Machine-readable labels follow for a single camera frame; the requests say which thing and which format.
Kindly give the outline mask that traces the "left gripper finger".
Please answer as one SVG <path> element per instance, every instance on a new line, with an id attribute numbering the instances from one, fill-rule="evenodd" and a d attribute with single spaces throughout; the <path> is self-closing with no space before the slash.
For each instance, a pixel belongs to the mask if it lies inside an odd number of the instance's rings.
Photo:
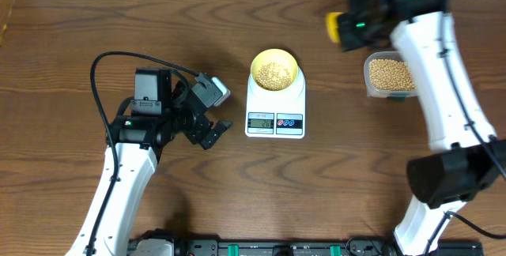
<path id="1" fill-rule="evenodd" d="M 213 135 L 214 136 L 221 136 L 232 125 L 233 125 L 233 122 L 231 122 L 231 121 L 226 121 L 226 120 L 219 120 L 219 121 L 217 121 L 216 125 L 212 129 Z"/>
<path id="2" fill-rule="evenodd" d="M 209 131 L 199 144 L 204 150 L 211 149 L 220 136 L 216 131 Z"/>

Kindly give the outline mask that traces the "yellow measuring scoop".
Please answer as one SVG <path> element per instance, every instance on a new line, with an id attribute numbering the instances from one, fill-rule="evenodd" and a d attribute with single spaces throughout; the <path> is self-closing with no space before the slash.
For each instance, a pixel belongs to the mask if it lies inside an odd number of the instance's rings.
<path id="1" fill-rule="evenodd" d="M 333 43 L 340 43 L 340 37 L 338 33 L 338 18 L 342 15 L 342 12 L 331 12 L 325 16 L 325 23 L 327 28 L 327 35 L 330 41 Z"/>

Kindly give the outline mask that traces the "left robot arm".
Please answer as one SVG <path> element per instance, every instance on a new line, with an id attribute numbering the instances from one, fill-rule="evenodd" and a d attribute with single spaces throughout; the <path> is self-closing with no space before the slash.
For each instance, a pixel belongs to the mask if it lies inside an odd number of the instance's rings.
<path id="1" fill-rule="evenodd" d="M 164 147 L 182 133 L 210 149 L 232 126 L 212 123 L 205 113 L 230 91 L 217 78 L 200 73 L 194 85 L 176 70 L 138 69 L 134 95 L 122 102 L 106 128 L 104 168 L 70 255 L 126 255 L 142 195 Z"/>

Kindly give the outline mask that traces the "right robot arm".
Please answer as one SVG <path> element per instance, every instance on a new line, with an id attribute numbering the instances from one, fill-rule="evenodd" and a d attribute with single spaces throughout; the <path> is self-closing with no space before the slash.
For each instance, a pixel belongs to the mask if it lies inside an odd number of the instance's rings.
<path id="1" fill-rule="evenodd" d="M 505 174 L 505 143 L 474 94 L 449 0 L 348 0 L 327 18 L 342 50 L 393 47 L 406 62 L 429 136 L 429 156 L 406 169 L 412 198 L 385 255 L 427 255 L 459 210 Z"/>

